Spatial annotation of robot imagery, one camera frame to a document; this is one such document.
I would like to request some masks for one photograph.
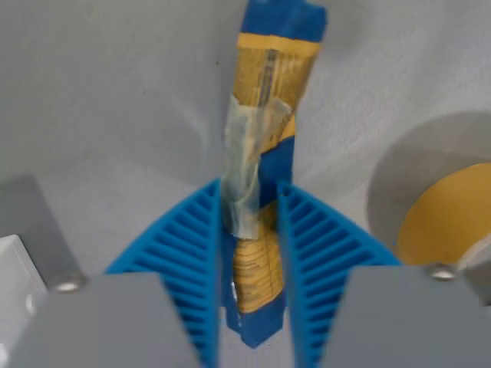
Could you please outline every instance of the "gray wall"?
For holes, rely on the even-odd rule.
[[[324,3],[295,180],[390,244],[432,181],[491,159],[491,2]],[[101,272],[219,174],[244,5],[0,3],[0,235],[19,232],[45,277]],[[284,334],[248,358],[224,339],[230,366],[289,361]]]

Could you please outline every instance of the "clear plastic tape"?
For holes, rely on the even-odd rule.
[[[222,214],[227,230],[238,238],[259,236],[259,160],[263,146],[283,129],[291,107],[273,98],[262,107],[239,105],[232,96],[225,128]]]

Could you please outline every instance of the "gray gripper base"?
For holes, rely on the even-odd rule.
[[[96,278],[49,294],[9,368],[193,368],[196,351],[157,274]]]
[[[463,368],[489,365],[491,321],[462,278],[422,268],[354,270],[321,367]]]

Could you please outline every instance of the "yellow circular object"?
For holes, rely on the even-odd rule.
[[[491,163],[455,172],[432,185],[413,204],[396,241],[408,265],[456,264],[491,234]]]

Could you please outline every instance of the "white block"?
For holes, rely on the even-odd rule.
[[[0,368],[46,292],[21,239],[0,238]]]

